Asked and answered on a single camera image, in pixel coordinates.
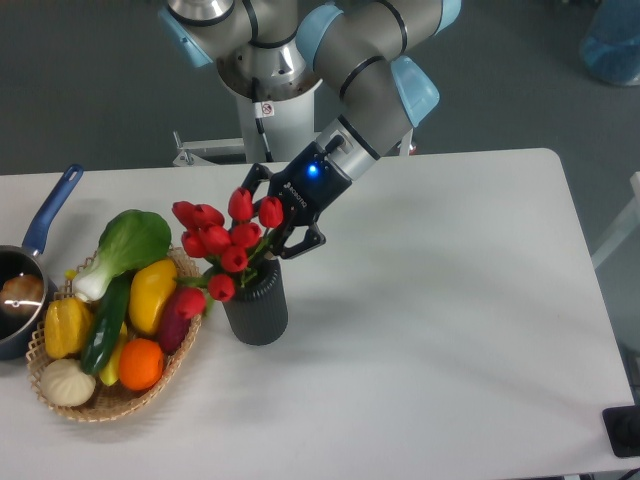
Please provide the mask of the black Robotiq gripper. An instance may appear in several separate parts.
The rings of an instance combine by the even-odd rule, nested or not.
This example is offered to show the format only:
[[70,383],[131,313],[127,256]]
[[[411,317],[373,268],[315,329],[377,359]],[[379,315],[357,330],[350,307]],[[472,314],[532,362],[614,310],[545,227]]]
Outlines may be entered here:
[[[241,188],[240,206],[258,210],[265,197],[253,200],[259,185],[269,181],[268,195],[277,197],[283,206],[285,223],[271,231],[267,240],[266,260],[276,257],[288,260],[299,257],[326,243],[326,236],[316,221],[320,214],[352,184],[316,143],[309,144],[282,171],[273,172],[255,163],[245,177]],[[287,241],[294,231],[305,226],[303,238],[292,246]]]

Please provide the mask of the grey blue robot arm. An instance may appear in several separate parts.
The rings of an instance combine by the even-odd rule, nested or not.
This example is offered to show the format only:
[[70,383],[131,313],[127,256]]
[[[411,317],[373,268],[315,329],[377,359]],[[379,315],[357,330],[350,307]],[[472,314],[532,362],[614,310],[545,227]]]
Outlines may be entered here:
[[294,1],[169,1],[159,17],[192,65],[216,66],[235,97],[251,169],[284,222],[269,253],[324,243],[320,214],[412,131],[439,93],[408,51],[452,24],[457,1],[371,1],[351,12]]

